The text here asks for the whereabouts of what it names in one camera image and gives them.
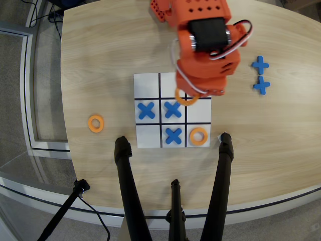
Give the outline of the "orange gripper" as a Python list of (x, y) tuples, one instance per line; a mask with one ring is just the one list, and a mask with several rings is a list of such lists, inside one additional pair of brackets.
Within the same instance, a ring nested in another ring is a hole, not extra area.
[(227, 77), (217, 77), (217, 78), (196, 78), (187, 75), (189, 81), (194, 85), (195, 88), (199, 89), (198, 92), (192, 88), (187, 81), (182, 77), (180, 73), (176, 73), (176, 83), (177, 88), (185, 92), (190, 97), (199, 95), (200, 97), (207, 97), (212, 95), (223, 95), (225, 87), (227, 85)]

